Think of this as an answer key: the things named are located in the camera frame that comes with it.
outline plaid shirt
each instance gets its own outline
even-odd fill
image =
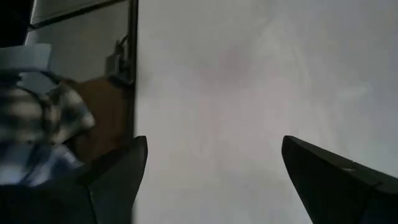
[[[35,186],[80,166],[61,143],[94,124],[66,84],[44,95],[0,86],[0,184]]]

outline cloth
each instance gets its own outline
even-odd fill
[[[0,185],[36,186],[81,165],[64,145],[0,142]]]
[[[43,95],[0,86],[0,141],[59,145],[95,125],[80,95],[64,83]]]

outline white wall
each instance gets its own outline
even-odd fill
[[[311,223],[285,135],[397,177],[397,5],[141,1],[137,223]]]

